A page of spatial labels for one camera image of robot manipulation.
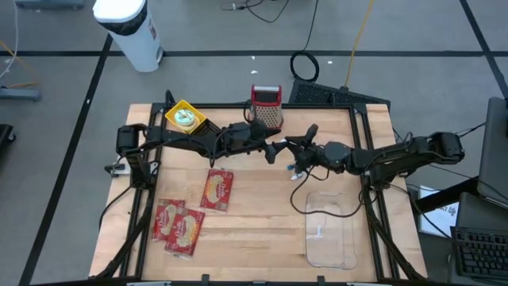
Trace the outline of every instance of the concrete floor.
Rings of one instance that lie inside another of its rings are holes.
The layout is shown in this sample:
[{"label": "concrete floor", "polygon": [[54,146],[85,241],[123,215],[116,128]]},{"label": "concrete floor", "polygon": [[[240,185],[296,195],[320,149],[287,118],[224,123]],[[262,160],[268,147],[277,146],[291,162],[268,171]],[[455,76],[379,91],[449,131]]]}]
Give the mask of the concrete floor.
[{"label": "concrete floor", "polygon": [[[272,25],[247,11],[219,10],[221,0],[149,0],[167,51],[298,50],[305,45],[314,1],[291,1]],[[106,32],[93,19],[93,1],[81,11],[19,11],[21,51],[100,51]],[[266,1],[256,11],[275,16],[284,1]],[[508,50],[503,0],[469,0],[491,50]],[[311,50],[349,50],[368,0],[321,1]],[[0,2],[0,40],[14,46],[13,7]],[[112,50],[118,50],[113,44]],[[374,4],[359,50],[481,51],[457,0],[385,0]],[[0,57],[0,70],[5,67]],[[66,153],[98,57],[27,56],[39,76],[40,102],[0,102],[0,122],[16,127],[18,140],[0,169],[0,284],[17,284]],[[319,56],[317,83],[340,87],[347,56]],[[508,59],[495,61],[505,74]],[[303,77],[313,67],[297,60]],[[352,91],[391,100],[391,117],[401,134],[458,131],[485,120],[487,100],[502,97],[491,68],[482,57],[358,57]],[[33,81],[15,64],[0,85]],[[165,58],[160,69],[140,74],[124,57],[106,61],[48,238],[32,283],[87,277],[110,178],[102,170],[115,156],[115,131],[135,102],[160,102],[169,88],[190,102],[239,102],[252,83],[282,84],[289,100],[289,56],[181,56]],[[452,170],[478,172],[483,131],[465,137],[467,152]],[[408,182],[434,188],[462,178],[422,168]],[[428,238],[422,238],[424,246]],[[447,253],[424,251],[429,275],[445,280]]]}]

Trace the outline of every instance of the white trash can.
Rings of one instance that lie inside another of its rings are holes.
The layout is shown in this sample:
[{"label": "white trash can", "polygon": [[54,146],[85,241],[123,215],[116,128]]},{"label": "white trash can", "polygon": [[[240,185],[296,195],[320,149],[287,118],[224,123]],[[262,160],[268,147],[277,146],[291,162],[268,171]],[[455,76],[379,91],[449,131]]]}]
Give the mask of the white trash can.
[{"label": "white trash can", "polygon": [[97,0],[94,16],[137,71],[159,67],[164,51],[147,0]]}]

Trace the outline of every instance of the red snack bag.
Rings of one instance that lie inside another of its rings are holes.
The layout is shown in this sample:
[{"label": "red snack bag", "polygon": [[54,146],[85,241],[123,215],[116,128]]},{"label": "red snack bag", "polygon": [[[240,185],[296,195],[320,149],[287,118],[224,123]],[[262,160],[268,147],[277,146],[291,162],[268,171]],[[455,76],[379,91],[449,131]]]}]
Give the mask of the red snack bag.
[{"label": "red snack bag", "polygon": [[209,170],[200,207],[227,211],[232,185],[233,172],[217,169]]},{"label": "red snack bag", "polygon": [[204,219],[204,212],[179,209],[164,249],[172,253],[192,256]]},{"label": "red snack bag", "polygon": [[153,223],[152,240],[166,240],[179,208],[185,207],[185,201],[179,199],[159,199],[156,219]]}]

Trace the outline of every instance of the yellow container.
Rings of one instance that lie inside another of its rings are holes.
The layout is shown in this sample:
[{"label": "yellow container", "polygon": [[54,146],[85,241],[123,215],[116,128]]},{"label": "yellow container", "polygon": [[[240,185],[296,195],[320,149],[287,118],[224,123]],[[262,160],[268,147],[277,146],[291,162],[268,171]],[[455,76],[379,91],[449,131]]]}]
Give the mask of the yellow container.
[{"label": "yellow container", "polygon": [[[193,129],[184,130],[180,125],[178,125],[175,121],[175,114],[179,110],[190,110],[194,114],[195,118],[199,120],[198,124]],[[178,129],[182,130],[185,133],[192,133],[196,128],[198,128],[205,120],[206,116],[203,115],[199,110],[195,109],[190,103],[186,102],[185,100],[180,100],[173,108],[171,108],[166,114],[166,118],[171,122],[174,126],[176,126]]]}]

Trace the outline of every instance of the wooden table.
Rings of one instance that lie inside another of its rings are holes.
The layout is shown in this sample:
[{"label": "wooden table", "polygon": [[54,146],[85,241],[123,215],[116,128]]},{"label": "wooden table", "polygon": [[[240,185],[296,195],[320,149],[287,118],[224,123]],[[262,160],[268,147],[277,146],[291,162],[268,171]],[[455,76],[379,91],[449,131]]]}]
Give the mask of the wooden table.
[{"label": "wooden table", "polygon": [[[150,107],[132,105],[127,124],[147,124]],[[202,112],[218,126],[243,121],[241,110],[238,109],[203,109]],[[283,115],[283,132],[269,138],[269,141],[279,141],[285,135],[303,135],[312,123],[316,123],[319,130],[314,140],[318,144],[339,141],[354,146],[351,122],[346,110],[284,110]],[[387,107],[368,105],[368,117],[374,146],[378,148],[394,144]],[[362,146],[366,146],[359,116],[357,121]],[[267,164],[263,153],[219,159],[217,167],[233,170],[235,176],[227,214],[207,212],[190,261],[165,253],[163,242],[149,241],[143,280],[201,280],[202,274],[210,274],[211,280],[234,281],[316,281],[316,277],[321,275],[327,281],[375,281],[371,242],[363,207],[351,218],[354,242],[347,245],[356,254],[354,269],[316,268],[307,262],[306,218],[298,214],[289,203],[290,193],[300,183],[300,180],[289,180],[291,173],[287,171],[287,165],[293,162],[293,156],[287,150],[277,156],[275,164]],[[164,148],[156,200],[185,199],[187,207],[198,209],[208,169],[208,160],[196,153]],[[325,170],[315,168],[313,173],[323,177]],[[393,184],[406,187],[400,178],[395,179]],[[127,176],[113,179],[108,201],[128,185]],[[294,197],[297,207],[305,210],[306,196],[312,191],[340,193],[343,198],[351,201],[351,208],[354,208],[358,203],[360,180],[347,173],[330,174],[330,178],[323,182],[310,178]],[[386,190],[384,194],[395,244],[416,270],[426,276],[407,194],[395,188]],[[103,270],[124,242],[133,196],[134,191],[131,191],[104,217],[91,275]],[[379,243],[384,272],[390,276],[386,250],[380,239]],[[134,273],[138,247],[138,244],[133,247],[130,274]]]}]

